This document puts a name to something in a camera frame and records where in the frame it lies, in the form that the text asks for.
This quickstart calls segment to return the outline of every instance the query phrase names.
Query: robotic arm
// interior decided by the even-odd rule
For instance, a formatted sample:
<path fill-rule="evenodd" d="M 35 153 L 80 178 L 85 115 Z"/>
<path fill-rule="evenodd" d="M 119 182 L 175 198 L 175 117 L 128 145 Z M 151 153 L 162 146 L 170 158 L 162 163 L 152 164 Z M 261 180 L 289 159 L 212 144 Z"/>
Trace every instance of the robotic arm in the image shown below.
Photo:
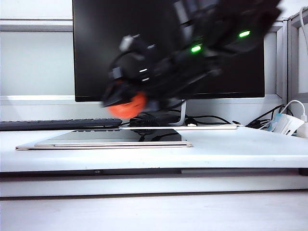
<path fill-rule="evenodd" d="M 155 44 L 140 35 L 123 37 L 122 53 L 110 65 L 103 106 L 120 118 L 173 108 L 173 99 L 186 87 L 207 76 L 218 76 L 225 56 L 252 50 L 263 42 L 280 14 L 278 2 L 219 0 L 206 7 L 202 0 L 175 2 L 182 48 L 159 59 Z M 127 56 L 133 60 L 133 75 L 121 64 Z"/>

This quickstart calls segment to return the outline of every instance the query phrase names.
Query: computer monitor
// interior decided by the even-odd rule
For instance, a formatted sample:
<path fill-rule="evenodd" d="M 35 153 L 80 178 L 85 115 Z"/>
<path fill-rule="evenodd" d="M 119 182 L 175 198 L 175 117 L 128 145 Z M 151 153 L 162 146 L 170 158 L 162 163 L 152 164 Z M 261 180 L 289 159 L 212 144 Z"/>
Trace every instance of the computer monitor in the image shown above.
<path fill-rule="evenodd" d="M 161 58 L 179 49 L 174 0 L 73 0 L 75 99 L 100 101 L 126 35 L 140 34 Z M 203 0 L 210 4 L 213 0 Z M 185 88 L 182 99 L 264 97 L 264 48 L 225 58 L 222 74 Z"/>

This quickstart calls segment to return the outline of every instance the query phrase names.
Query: keyboard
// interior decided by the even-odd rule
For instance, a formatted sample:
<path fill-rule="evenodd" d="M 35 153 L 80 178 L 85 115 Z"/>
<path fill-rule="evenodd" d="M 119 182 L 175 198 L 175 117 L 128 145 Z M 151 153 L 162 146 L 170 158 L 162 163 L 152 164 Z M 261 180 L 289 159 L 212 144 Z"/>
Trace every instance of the keyboard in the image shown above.
<path fill-rule="evenodd" d="M 71 130 L 118 127 L 121 119 L 67 119 L 67 120 L 33 120 L 33 121 L 1 121 L 0 131 L 24 130 Z"/>

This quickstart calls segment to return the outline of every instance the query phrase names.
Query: white cable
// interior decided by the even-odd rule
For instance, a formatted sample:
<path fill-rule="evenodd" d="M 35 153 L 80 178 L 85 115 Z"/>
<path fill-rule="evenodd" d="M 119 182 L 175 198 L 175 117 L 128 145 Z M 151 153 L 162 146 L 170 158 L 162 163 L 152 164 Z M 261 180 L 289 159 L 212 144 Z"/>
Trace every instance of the white cable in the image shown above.
<path fill-rule="evenodd" d="M 262 127 L 260 127 L 259 129 L 265 128 L 265 127 L 267 127 L 269 124 L 270 124 L 270 121 L 267 122 L 267 123 L 266 123 L 265 125 L 263 125 Z"/>
<path fill-rule="evenodd" d="M 308 55 L 308 36 L 307 36 L 305 29 L 304 29 L 304 19 L 303 19 L 303 10 L 304 9 L 305 9 L 305 7 L 300 8 L 299 19 L 300 19 L 300 24 L 302 26 L 304 37 L 305 37 L 305 40 L 306 40 L 306 49 L 307 49 L 307 55 Z"/>
<path fill-rule="evenodd" d="M 305 122 L 307 122 L 307 116 L 306 116 L 305 106 L 303 105 L 303 103 L 302 103 L 301 101 L 298 101 L 298 100 L 291 100 L 291 101 L 283 108 L 283 110 L 282 110 L 280 113 L 283 113 L 291 103 L 299 103 L 300 105 L 302 105 L 302 107 L 303 107 L 303 114 L 302 114 L 302 116 L 301 116 L 301 119 L 304 120 Z"/>

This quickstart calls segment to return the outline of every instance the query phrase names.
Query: green led light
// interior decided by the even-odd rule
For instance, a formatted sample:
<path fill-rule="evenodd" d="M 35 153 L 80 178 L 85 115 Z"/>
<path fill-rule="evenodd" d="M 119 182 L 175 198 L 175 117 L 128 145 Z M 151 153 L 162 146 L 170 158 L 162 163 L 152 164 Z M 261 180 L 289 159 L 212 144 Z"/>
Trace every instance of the green led light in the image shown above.
<path fill-rule="evenodd" d="M 248 36 L 249 34 L 250 34 L 250 30 L 247 30 L 247 31 L 244 31 L 244 32 L 240 33 L 240 34 L 239 34 L 239 37 L 240 37 L 240 38 L 243 38 L 243 37 Z"/>
<path fill-rule="evenodd" d="M 199 46 L 199 45 L 198 46 L 194 46 L 194 47 L 191 48 L 191 52 L 192 53 L 196 53 L 196 52 L 198 52 L 200 50 L 201 50 L 201 46 Z"/>

